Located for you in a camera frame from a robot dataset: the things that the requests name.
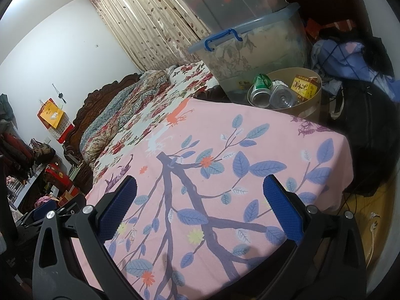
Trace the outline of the clear plastic floral bottle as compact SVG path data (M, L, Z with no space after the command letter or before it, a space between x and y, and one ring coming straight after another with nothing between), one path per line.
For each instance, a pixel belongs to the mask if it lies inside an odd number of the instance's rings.
M270 106L273 109L288 109L294 107L297 103L297 94L292 91L283 81L274 80L272 82Z

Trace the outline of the yellow spice box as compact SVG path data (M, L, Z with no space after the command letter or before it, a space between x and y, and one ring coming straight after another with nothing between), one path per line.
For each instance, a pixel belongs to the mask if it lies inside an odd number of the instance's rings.
M312 99L319 91L319 88L320 84L316 76L307 77L302 75L296 75L290 87L301 102Z

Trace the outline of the crushed green soda can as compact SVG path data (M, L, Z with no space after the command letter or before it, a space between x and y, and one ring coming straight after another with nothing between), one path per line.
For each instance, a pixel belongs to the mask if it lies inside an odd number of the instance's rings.
M266 74L258 74L253 80L249 100L259 108L266 109L270 106L273 83Z

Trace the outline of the red gift bag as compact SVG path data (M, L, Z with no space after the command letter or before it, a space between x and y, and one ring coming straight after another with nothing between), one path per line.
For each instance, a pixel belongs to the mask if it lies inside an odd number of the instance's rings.
M70 180L69 176L60 171L59 167L55 163L50 163L46 166L44 178L51 185L57 187L61 192L70 190L73 186L73 182Z

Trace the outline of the pink floral blanket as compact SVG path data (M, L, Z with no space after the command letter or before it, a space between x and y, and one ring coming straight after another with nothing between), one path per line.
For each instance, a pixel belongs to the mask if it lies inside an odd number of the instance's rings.
M303 203L335 209L353 179L349 143L279 112L190 98L100 172L87 202L135 178L106 250L144 299L204 299L286 240L263 195L269 175Z

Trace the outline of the folded patterned quilt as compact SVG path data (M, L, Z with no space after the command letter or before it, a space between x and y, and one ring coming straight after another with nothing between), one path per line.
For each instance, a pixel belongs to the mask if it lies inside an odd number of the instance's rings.
M169 86L166 71L149 70L116 94L83 133L79 144L83 160L92 167L118 131Z

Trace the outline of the cluttered shelf unit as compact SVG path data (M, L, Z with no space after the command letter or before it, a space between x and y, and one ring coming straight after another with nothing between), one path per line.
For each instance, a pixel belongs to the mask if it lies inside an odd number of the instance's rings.
M7 198L15 220L48 201L54 201L59 207L79 193L79 188L49 141L32 138L26 143L20 137L14 111L4 93L1 94L1 156ZM72 181L70 190L61 192L46 181L44 172L50 163L55 163L60 171L69 176Z

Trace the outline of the dark wooden headboard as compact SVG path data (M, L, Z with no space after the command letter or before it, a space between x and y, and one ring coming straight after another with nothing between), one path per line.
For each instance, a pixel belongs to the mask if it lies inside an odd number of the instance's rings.
M83 106L76 113L73 120L73 129L67 133L62 144L64 158L71 165L79 165L83 160L79 144L86 129L107 107L109 102L123 89L139 81L141 74L133 73L125 76L120 81L106 84L101 89L89 93L84 100Z

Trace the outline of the white red floral bedsheet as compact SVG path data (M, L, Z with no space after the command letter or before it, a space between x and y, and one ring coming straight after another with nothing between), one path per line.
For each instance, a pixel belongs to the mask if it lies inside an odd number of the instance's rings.
M199 90L204 91L218 85L218 81L202 61L171 66L163 71L169 75L170 86L140 112L133 115L100 153L91 166L93 184L97 184L108 170L115 173L118 167L122 167L121 157L127 155L143 138L146 138L152 149L161 148L163 144L150 132L157 125L166 125L170 128L185 121L187 111L184 107L187 99Z

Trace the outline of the beige leaf pattern curtain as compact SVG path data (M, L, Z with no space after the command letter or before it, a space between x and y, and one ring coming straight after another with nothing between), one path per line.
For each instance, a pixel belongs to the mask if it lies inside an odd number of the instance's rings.
M183 0L89 0L141 70L197 62L188 48L210 29Z

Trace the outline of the blue clothes pile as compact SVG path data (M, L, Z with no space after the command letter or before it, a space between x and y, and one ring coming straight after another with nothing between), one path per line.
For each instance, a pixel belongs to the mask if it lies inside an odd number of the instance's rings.
M310 54L311 69L322 79L322 89L336 96L343 80L372 83L394 101L399 101L399 81L393 76L374 70L366 62L359 42L336 43L330 39L317 41Z

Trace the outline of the red yellow wall calendar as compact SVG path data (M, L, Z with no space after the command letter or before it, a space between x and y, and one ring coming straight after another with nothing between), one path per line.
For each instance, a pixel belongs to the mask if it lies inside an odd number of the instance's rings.
M44 102L41 101L37 117L59 144L65 143L67 135L74 128L67 113L59 108L51 98Z

